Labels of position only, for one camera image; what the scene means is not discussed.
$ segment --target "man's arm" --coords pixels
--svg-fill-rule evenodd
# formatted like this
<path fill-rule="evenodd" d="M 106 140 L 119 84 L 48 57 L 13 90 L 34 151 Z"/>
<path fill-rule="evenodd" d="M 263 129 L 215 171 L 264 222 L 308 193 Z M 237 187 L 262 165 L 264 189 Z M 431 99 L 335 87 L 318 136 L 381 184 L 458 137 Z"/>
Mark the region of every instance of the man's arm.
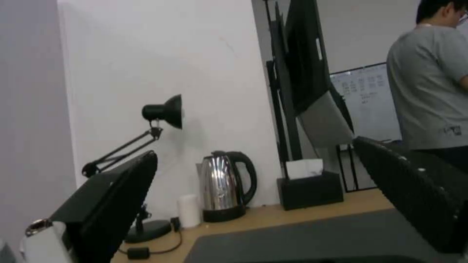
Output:
<path fill-rule="evenodd" d="M 437 58 L 442 70 L 468 91 L 468 42 L 456 29 L 446 29 L 437 46 Z"/>
<path fill-rule="evenodd" d="M 468 76 L 464 76 L 464 77 L 460 80 L 460 86 L 461 86 L 465 91 L 468 91 Z"/>

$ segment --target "desk surface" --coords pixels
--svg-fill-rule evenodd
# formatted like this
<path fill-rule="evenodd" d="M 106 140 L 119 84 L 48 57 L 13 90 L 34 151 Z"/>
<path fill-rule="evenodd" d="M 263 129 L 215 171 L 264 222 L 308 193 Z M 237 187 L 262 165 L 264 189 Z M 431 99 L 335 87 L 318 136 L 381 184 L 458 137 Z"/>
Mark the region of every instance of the desk surface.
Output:
<path fill-rule="evenodd" d="M 177 250 L 164 255 L 151 256 L 146 262 L 183 262 L 197 238 L 205 235 L 248 231 L 390 208 L 393 208 L 392 204 L 383 196 L 380 190 L 345 194 L 343 203 L 288 212 L 285 212 L 279 205 L 253 208 L 249 209 L 247 214 L 240 219 L 216 224 L 203 223 L 197 228 L 183 230 L 183 243 Z M 177 234 L 170 233 L 154 241 L 142 243 L 134 247 L 148 246 L 151 251 L 166 250 L 175 246 L 178 243 L 178 238 Z M 126 263 L 128 259 L 125 255 L 117 252 L 112 262 Z"/>

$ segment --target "eyeglasses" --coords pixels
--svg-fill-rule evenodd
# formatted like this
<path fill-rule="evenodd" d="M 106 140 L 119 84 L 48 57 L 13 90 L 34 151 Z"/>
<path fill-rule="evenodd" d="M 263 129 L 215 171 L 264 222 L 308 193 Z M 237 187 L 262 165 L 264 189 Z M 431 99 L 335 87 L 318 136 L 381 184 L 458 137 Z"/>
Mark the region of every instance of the eyeglasses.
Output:
<path fill-rule="evenodd" d="M 468 20 L 468 11 L 465 11 L 465 14 L 460 18 L 460 21 L 458 21 L 458 25 L 462 25 L 466 20 Z"/>

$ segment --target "black tissue box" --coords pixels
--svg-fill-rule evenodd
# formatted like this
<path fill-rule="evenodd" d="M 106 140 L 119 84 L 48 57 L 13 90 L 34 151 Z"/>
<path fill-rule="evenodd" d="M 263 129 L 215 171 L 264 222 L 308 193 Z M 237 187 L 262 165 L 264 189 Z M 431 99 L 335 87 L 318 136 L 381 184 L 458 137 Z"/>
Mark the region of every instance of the black tissue box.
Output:
<path fill-rule="evenodd" d="M 344 201 L 340 176 L 330 172 L 294 180 L 279 178 L 277 185 L 281 205 L 286 211 Z"/>

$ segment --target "electric kettle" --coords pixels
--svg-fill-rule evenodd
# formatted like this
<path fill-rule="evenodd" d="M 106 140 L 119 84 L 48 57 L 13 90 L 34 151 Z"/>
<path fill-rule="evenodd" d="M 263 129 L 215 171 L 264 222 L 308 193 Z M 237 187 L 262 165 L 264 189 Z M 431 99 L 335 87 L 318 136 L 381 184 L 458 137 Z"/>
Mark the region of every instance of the electric kettle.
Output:
<path fill-rule="evenodd" d="M 244 163 L 249 172 L 250 189 L 246 193 L 236 163 Z M 203 159 L 199 177 L 205 222 L 224 222 L 243 216 L 257 190 L 255 167 L 241 152 L 213 152 Z"/>

